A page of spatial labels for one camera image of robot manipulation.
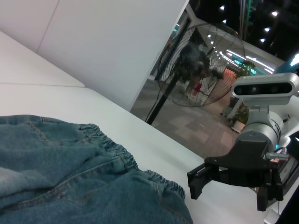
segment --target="dark ceiling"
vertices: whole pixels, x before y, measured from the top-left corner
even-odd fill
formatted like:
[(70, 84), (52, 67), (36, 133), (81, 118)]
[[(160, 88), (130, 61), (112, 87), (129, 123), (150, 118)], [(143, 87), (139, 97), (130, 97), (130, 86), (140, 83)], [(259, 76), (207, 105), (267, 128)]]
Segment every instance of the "dark ceiling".
[[(243, 40), (284, 61), (299, 52), (299, 0), (246, 2)], [(190, 0), (189, 3), (198, 18), (208, 23), (226, 20), (227, 26), (240, 33), (239, 0)]]

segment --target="denim fabric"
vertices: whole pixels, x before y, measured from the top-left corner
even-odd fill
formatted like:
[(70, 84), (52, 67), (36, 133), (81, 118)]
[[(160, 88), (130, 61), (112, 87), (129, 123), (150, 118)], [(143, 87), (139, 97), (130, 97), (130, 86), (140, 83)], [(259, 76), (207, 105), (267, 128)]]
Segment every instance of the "denim fabric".
[(0, 117), (0, 223), (192, 223), (184, 198), (96, 125)]

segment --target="ceiling light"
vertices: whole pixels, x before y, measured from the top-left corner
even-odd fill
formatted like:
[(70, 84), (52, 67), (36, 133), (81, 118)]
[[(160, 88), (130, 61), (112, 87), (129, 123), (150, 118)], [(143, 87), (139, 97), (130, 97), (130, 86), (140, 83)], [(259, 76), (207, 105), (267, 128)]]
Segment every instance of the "ceiling light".
[(298, 63), (299, 63), (299, 54), (296, 54), (290, 65), (293, 66)]
[(269, 69), (265, 69), (267, 72), (269, 72), (269, 73), (271, 73), (271, 74), (273, 74), (273, 72), (271, 72)]
[(256, 63), (259, 63), (259, 64), (261, 64), (262, 66), (265, 66), (266, 68), (270, 69), (271, 71), (274, 71), (274, 69), (273, 69), (273, 68), (271, 68), (271, 67), (269, 67), (268, 65), (265, 65), (264, 63), (262, 63), (262, 62), (258, 61), (256, 58), (252, 58), (252, 57), (249, 57), (249, 56), (246, 56), (246, 57), (247, 57), (248, 59), (250, 59), (250, 60), (252, 60), (252, 61), (256, 62)]
[(236, 55), (236, 56), (238, 56), (238, 57), (240, 57), (240, 58), (246, 60), (244, 57), (242, 57), (241, 55), (239, 55), (239, 54), (237, 54), (237, 53), (235, 53), (235, 52), (233, 52), (233, 51), (231, 51), (231, 50), (226, 50), (226, 51), (228, 51), (228, 52), (232, 53), (233, 55)]

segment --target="tiled floor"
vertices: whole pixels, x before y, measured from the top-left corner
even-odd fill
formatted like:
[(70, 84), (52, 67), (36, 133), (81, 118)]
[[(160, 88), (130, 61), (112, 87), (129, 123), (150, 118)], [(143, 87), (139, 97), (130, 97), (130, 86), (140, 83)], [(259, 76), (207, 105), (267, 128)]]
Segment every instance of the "tiled floor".
[[(131, 113), (145, 120), (158, 92), (157, 82), (147, 80)], [(224, 155), (238, 134), (219, 115), (217, 108), (220, 107), (216, 102), (206, 107), (190, 108), (167, 100), (153, 126), (202, 158)]]

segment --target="potted plant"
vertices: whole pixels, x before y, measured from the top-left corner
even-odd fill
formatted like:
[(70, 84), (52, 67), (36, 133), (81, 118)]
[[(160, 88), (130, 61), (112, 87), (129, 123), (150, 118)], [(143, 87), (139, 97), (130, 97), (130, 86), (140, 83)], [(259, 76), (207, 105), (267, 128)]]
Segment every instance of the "potted plant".
[(233, 117), (234, 126), (231, 127), (234, 131), (240, 133), (245, 127), (248, 121), (248, 108), (246, 105), (242, 104), (236, 115)]

